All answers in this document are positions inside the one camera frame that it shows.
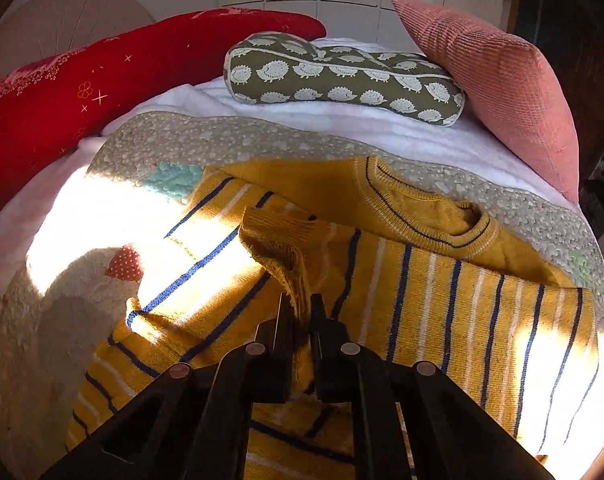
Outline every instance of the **pillow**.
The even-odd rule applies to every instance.
[[[393,0],[413,41],[446,68],[492,133],[573,203],[578,139],[553,69],[528,41],[470,14]]]
[[[326,34],[322,23],[301,14],[204,10],[8,74],[0,80],[0,210],[82,137],[170,88],[221,76],[228,49],[261,30],[294,32],[307,40]]]
[[[277,32],[253,34],[230,49],[224,80],[248,104],[348,102],[438,126],[455,123],[464,108],[464,92],[448,72],[420,54],[317,48]]]

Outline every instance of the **red polka dot patch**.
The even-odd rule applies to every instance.
[[[144,275],[140,254],[132,245],[125,245],[115,253],[104,275],[124,282],[139,282]]]

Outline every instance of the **screw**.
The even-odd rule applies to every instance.
[[[420,375],[426,375],[427,377],[435,375],[435,365],[429,361],[420,361],[415,369]]]
[[[361,348],[357,343],[348,342],[344,343],[341,347],[339,347],[339,350],[344,355],[357,355],[359,354]]]
[[[262,343],[254,341],[252,343],[248,343],[245,350],[248,355],[258,356],[262,355],[266,351],[266,347],[262,345]]]
[[[177,363],[169,368],[169,375],[173,379],[183,379],[191,373],[191,367],[187,363]]]

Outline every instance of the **white bed sheet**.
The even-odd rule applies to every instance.
[[[348,44],[369,52],[387,49],[347,39],[323,39],[318,46]],[[123,123],[135,115],[161,110],[194,117],[249,116],[306,131],[366,142],[404,158],[448,164],[462,168],[498,184],[530,191],[541,198],[582,214],[579,206],[567,201],[537,176],[466,110],[449,128],[432,126],[387,110],[342,103],[291,103],[244,105],[230,96],[222,78],[197,86],[184,85],[144,102],[113,121],[102,138],[84,139],[78,149],[42,170],[0,213],[0,297],[20,266],[44,218],[64,187],[71,192],[105,142]],[[604,351],[604,341],[600,342]],[[600,370],[580,416],[575,420],[575,438],[565,444],[567,467],[558,478],[578,478],[604,444],[604,370]]]

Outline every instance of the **red pillow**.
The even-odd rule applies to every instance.
[[[215,9],[98,41],[0,80],[0,211],[38,171],[135,105],[182,84],[221,76],[224,56],[255,32],[326,35],[301,14]]]
[[[493,135],[577,203],[578,136],[538,48],[466,12],[413,0],[393,4],[413,41],[451,73]]]

